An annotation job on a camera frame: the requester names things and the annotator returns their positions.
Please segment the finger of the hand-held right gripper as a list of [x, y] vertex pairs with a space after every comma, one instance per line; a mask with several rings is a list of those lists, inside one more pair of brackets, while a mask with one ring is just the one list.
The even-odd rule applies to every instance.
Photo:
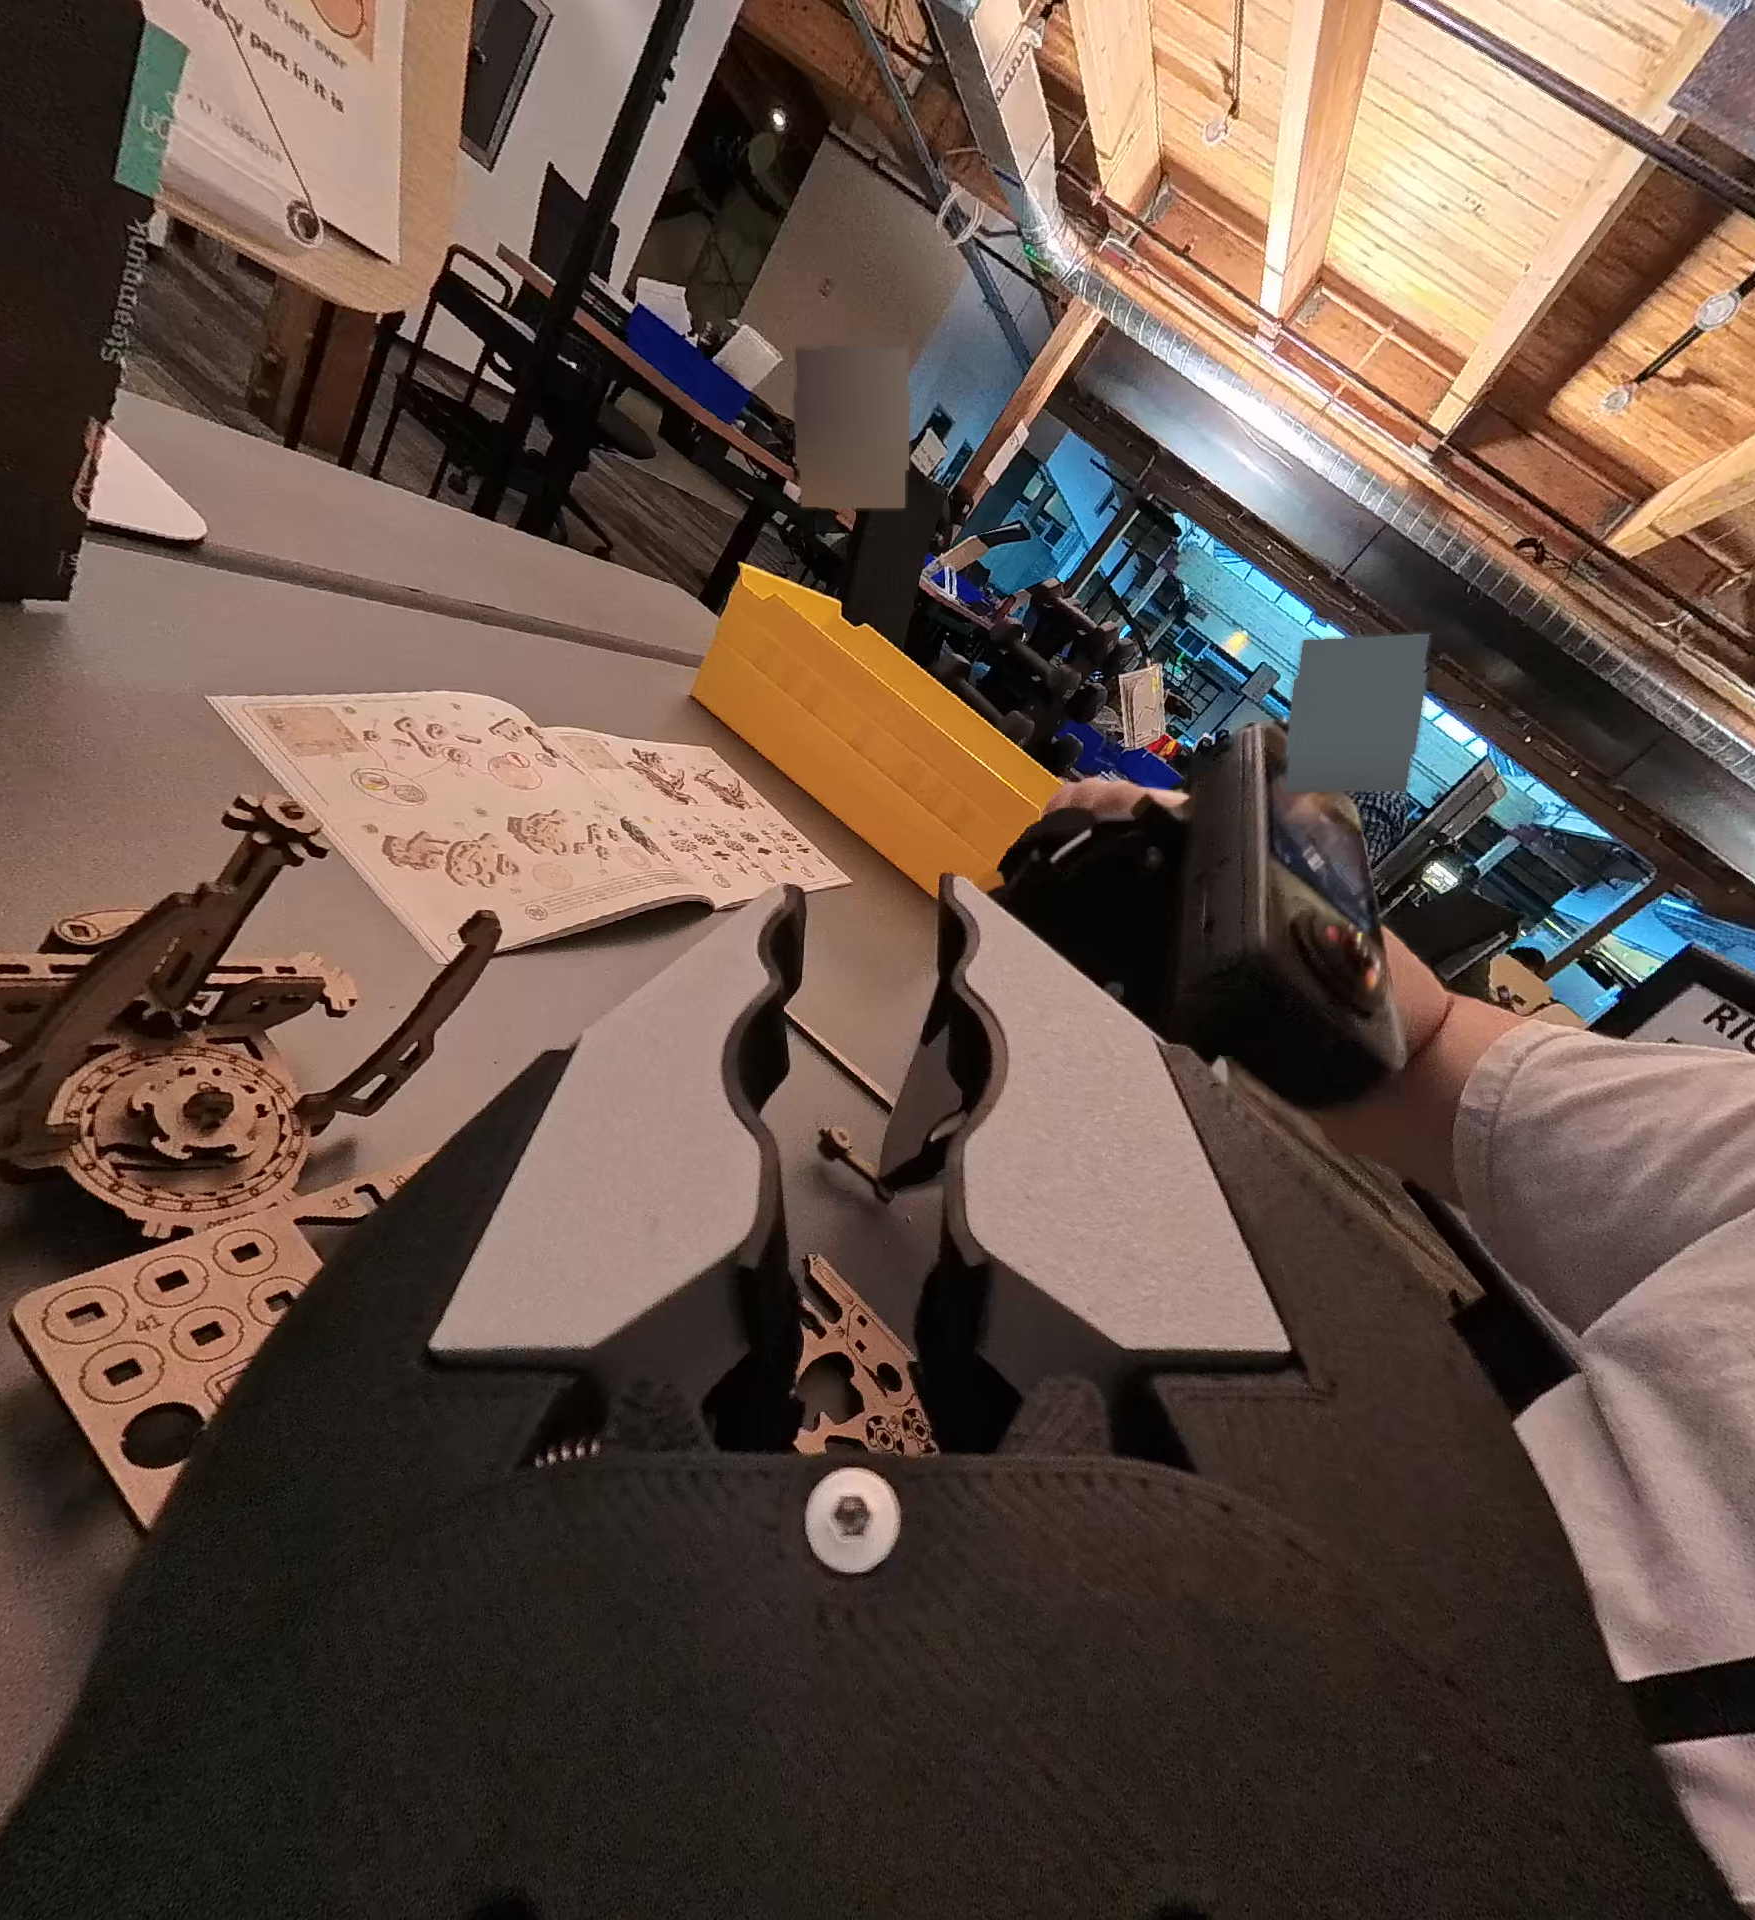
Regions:
[[967, 1119], [968, 1096], [962, 1082], [962, 1015], [953, 982], [940, 978], [905, 1084], [876, 1153], [883, 1190], [926, 1190], [942, 1180], [947, 1155]]

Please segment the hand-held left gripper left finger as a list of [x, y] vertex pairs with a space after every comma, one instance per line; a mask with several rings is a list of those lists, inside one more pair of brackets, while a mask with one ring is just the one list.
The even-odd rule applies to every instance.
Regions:
[[436, 1331], [438, 1364], [668, 1388], [737, 1452], [782, 1452], [802, 1348], [779, 1151], [805, 896], [782, 886], [584, 1030]]

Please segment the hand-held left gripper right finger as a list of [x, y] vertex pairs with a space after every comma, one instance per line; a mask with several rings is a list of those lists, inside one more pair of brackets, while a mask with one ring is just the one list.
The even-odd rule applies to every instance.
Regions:
[[945, 1452], [992, 1452], [1054, 1383], [1151, 1442], [1162, 1380], [1264, 1388], [1294, 1341], [1165, 1047], [967, 877], [938, 889], [936, 983], [962, 1015], [967, 1119], [913, 1311]]

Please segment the person's right forearm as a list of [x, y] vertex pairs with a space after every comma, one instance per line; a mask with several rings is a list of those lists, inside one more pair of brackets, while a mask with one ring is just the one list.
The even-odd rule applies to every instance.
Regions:
[[1521, 1035], [1534, 1022], [1452, 995], [1423, 968], [1398, 975], [1392, 993], [1407, 1049], [1405, 1064], [1358, 1101], [1321, 1111], [1314, 1123], [1321, 1136], [1345, 1155], [1460, 1207], [1452, 1136], [1469, 1076], [1496, 1044]]

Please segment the wooden model assembly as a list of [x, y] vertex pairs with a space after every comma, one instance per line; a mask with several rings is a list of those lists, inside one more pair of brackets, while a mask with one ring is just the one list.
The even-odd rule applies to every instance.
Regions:
[[312, 953], [240, 958], [233, 943], [273, 877], [329, 847], [285, 795], [240, 795], [219, 824], [236, 845], [216, 877], [0, 953], [0, 1176], [65, 1176], [152, 1240], [295, 1198], [315, 1139], [409, 1086], [503, 938], [495, 913], [465, 919], [406, 1018], [305, 1092], [273, 1030], [347, 1017], [355, 982]]

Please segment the wooden sheet with round parts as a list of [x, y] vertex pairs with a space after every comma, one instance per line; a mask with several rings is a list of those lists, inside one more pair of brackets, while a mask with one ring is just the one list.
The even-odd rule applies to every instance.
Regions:
[[206, 1422], [315, 1281], [310, 1233], [377, 1213], [428, 1163], [233, 1217], [18, 1299], [11, 1333], [132, 1526], [152, 1526]]

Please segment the thin wooden stick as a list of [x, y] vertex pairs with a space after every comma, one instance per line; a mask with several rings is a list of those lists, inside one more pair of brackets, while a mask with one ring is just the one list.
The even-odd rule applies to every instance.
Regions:
[[805, 1044], [809, 1052], [817, 1055], [829, 1069], [834, 1069], [849, 1087], [856, 1087], [868, 1102], [884, 1114], [893, 1111], [893, 1096], [871, 1074], [858, 1069], [846, 1052], [841, 1052], [836, 1044], [826, 1042], [816, 1029], [809, 1029], [809, 1023], [789, 1008], [782, 1008], [782, 1023]]

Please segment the dumbbell rack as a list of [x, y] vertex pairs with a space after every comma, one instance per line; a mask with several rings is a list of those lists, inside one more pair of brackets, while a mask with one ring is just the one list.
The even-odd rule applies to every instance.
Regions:
[[1029, 588], [1025, 610], [973, 632], [968, 654], [942, 649], [933, 672], [1012, 745], [1036, 753], [1061, 723], [1093, 723], [1141, 659], [1116, 622], [1093, 620], [1062, 583], [1044, 580]]

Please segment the black framed marker sign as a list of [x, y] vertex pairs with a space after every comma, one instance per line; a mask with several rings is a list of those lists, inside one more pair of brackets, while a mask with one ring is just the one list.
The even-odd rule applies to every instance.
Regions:
[[1724, 1049], [1755, 1059], [1755, 975], [1709, 946], [1679, 953], [1628, 988], [1590, 1034], [1612, 1042]]

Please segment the brown office desk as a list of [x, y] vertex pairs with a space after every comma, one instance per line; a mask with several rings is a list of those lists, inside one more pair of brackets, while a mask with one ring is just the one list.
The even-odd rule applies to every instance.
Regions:
[[774, 484], [782, 486], [782, 493], [795, 501], [795, 471], [790, 461], [785, 461], [769, 444], [750, 436], [742, 422], [720, 417], [720, 414], [701, 405], [700, 395], [685, 389], [681, 382], [674, 382], [669, 377], [669, 372], [656, 368], [648, 363], [648, 360], [644, 360], [644, 355], [626, 338], [629, 315], [624, 308], [626, 301], [619, 301], [601, 274], [585, 274], [584, 293], [575, 301], [574, 313], [565, 321], [557, 321], [557, 328], [575, 326], [594, 345], [594, 348], [599, 348], [601, 353], [606, 353], [621, 375], [629, 377], [634, 387], [646, 390], [648, 395], [659, 400], [661, 405], [683, 414], [706, 434], [711, 434], [720, 441], [720, 444], [733, 449], [747, 467], [755, 471], [755, 474], [769, 476]]

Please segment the black metal pole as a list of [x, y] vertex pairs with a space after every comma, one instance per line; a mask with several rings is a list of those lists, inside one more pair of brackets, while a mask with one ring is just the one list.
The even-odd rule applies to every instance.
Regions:
[[693, 2], [659, 2], [656, 16], [648, 24], [648, 36], [634, 59], [632, 78], [624, 91], [619, 111], [607, 130], [604, 153], [594, 167], [594, 180], [587, 200], [575, 239], [564, 254], [554, 274], [552, 293], [545, 296], [545, 313], [538, 326], [513, 358], [513, 387], [510, 407], [498, 422], [493, 442], [490, 442], [490, 462], [480, 481], [480, 489], [471, 499], [476, 516], [493, 521], [505, 499], [510, 473], [525, 447], [530, 420], [537, 412], [547, 372], [557, 360], [559, 342], [575, 320], [577, 305], [584, 296], [584, 283], [589, 279], [601, 239], [616, 217], [624, 180], [634, 165], [641, 140], [648, 130], [648, 118], [661, 100], [661, 91], [671, 78], [674, 51], [688, 24]]

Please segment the light wooden board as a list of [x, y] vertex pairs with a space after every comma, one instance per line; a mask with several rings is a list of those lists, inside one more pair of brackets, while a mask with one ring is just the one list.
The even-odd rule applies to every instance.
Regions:
[[204, 214], [174, 214], [187, 227], [228, 242], [250, 261], [305, 288], [320, 301], [384, 315], [423, 301], [449, 239], [458, 202], [463, 71], [473, 17], [470, 2], [404, 2], [401, 258], [384, 264], [342, 239], [312, 252], [246, 241], [216, 229]]

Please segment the black kit box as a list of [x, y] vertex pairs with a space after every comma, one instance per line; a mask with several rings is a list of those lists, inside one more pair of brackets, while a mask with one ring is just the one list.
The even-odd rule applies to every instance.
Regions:
[[184, 73], [135, 2], [0, 2], [0, 602], [65, 602]]

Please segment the printed paper poster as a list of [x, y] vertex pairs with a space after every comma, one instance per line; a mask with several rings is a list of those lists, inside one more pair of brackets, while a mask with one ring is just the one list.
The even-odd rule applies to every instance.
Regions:
[[401, 258], [404, 2], [144, 2], [179, 46], [161, 204], [246, 241]]

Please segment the white rounded base plate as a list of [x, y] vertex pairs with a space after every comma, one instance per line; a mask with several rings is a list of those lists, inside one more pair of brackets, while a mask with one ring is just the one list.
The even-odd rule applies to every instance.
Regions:
[[109, 427], [85, 422], [83, 456], [72, 479], [72, 506], [85, 526], [125, 538], [198, 548], [206, 521]]

